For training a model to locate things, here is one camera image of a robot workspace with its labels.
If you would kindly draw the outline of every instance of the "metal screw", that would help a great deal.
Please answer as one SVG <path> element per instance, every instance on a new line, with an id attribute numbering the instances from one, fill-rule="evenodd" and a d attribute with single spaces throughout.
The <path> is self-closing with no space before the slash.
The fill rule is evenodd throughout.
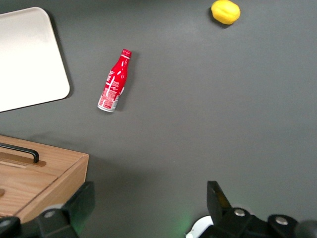
<path id="1" fill-rule="evenodd" d="M 284 217 L 276 217 L 275 221 L 280 225 L 286 226 L 288 224 L 287 220 Z"/>
<path id="2" fill-rule="evenodd" d="M 50 211 L 50 212 L 45 213 L 44 217 L 45 218 L 50 218 L 50 217 L 54 216 L 54 214 L 55 214 L 55 211 Z"/>
<path id="3" fill-rule="evenodd" d="M 236 214 L 238 217 L 244 217 L 246 215 L 242 209 L 234 210 L 234 214 Z"/>
<path id="4" fill-rule="evenodd" d="M 0 223 L 0 227 L 6 227 L 7 225 L 9 225 L 11 223 L 10 220 L 5 220 L 3 222 Z"/>

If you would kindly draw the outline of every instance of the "black handle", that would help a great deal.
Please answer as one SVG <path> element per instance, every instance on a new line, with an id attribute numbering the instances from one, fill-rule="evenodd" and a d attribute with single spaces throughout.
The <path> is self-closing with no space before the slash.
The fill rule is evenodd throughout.
<path id="1" fill-rule="evenodd" d="M 33 157 L 34 157 L 34 159 L 33 159 L 34 164 L 37 163 L 40 159 L 39 153 L 35 150 L 32 150 L 32 149 L 28 149 L 28 148 L 24 148 L 24 147 L 20 147 L 20 146 L 15 146 L 15 145 L 8 145 L 8 144 L 4 144 L 4 143 L 0 143 L 0 147 L 5 148 L 5 149 L 11 149 L 11 150 L 29 153 L 29 154 L 33 155 Z"/>

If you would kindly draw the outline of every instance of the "wooden box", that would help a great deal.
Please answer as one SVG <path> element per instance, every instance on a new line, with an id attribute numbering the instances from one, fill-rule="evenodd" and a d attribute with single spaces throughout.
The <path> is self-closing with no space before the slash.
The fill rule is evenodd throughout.
<path id="1" fill-rule="evenodd" d="M 0 217 L 22 223 L 43 209 L 65 203 L 86 178 L 88 154 L 0 135 L 0 143 L 32 149 L 32 154 L 0 147 Z"/>

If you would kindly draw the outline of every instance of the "lemon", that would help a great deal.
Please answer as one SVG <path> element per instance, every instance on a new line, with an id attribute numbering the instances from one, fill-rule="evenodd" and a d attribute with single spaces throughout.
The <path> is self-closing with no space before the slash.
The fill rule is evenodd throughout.
<path id="1" fill-rule="evenodd" d="M 240 17 L 240 8 L 230 0 L 217 0 L 211 6 L 212 16 L 223 24 L 231 25 Z"/>

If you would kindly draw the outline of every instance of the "coca-cola bottle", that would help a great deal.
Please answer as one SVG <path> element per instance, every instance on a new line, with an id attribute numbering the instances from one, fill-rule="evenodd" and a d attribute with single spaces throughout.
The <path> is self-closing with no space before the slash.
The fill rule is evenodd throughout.
<path id="1" fill-rule="evenodd" d="M 104 91 L 100 96 L 98 108 L 112 113 L 117 106 L 124 84 L 128 76 L 128 64 L 132 53 L 123 49 L 118 62 L 108 74 Z"/>

